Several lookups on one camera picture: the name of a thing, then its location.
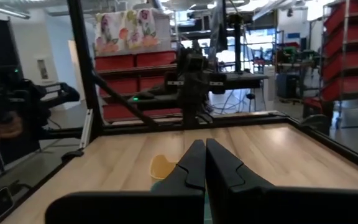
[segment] gray floor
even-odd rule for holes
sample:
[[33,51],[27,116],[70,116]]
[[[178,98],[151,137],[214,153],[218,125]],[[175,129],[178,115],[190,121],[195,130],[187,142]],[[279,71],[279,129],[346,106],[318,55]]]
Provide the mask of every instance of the gray floor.
[[[216,108],[215,114],[236,113],[249,110],[249,102],[242,101],[244,95],[250,90],[236,90],[232,93],[227,91],[225,95],[210,95],[211,104]],[[256,94],[256,108],[251,104],[251,111],[263,111],[264,102],[260,90]],[[338,142],[358,152],[358,101],[346,102],[343,105],[346,109],[343,114],[342,126],[344,129],[331,129],[331,137]],[[275,110],[282,111],[296,119],[301,119],[301,104],[275,103]],[[67,111],[54,111],[51,120],[63,128],[72,128],[83,125],[86,106],[85,102]],[[60,163],[60,157],[64,153],[78,149],[78,139],[61,139],[41,141],[42,152],[31,154],[13,164],[8,165],[9,172],[0,178],[0,185],[10,184],[15,180],[31,186],[38,183],[48,173],[54,170]]]

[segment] wooden tabletop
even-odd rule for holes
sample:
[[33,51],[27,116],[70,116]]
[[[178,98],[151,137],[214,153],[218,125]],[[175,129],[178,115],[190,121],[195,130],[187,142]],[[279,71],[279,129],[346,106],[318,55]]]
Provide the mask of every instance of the wooden tabletop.
[[289,124],[101,136],[3,224],[42,224],[47,207],[72,192],[149,190],[154,156],[178,161],[194,140],[207,138],[275,185],[358,189],[358,166]]

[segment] orange plastic cup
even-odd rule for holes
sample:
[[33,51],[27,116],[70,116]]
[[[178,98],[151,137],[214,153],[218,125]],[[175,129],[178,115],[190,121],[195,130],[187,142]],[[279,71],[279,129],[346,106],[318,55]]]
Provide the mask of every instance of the orange plastic cup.
[[173,171],[177,162],[170,162],[164,155],[157,155],[152,159],[150,165],[150,176],[152,178],[152,184],[161,181],[168,177]]

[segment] desk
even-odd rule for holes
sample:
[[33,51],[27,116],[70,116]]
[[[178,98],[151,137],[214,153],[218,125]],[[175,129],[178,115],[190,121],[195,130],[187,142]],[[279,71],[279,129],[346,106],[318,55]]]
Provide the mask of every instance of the desk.
[[47,207],[72,192],[149,190],[154,156],[178,161],[195,139],[206,138],[215,138],[275,185],[358,189],[358,166],[289,124],[101,136],[3,224],[42,224]]

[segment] floral painting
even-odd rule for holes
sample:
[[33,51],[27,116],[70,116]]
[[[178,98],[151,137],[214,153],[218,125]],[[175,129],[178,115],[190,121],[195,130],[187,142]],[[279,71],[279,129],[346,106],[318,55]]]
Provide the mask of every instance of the floral painting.
[[158,44],[151,9],[98,14],[96,21],[97,54]]

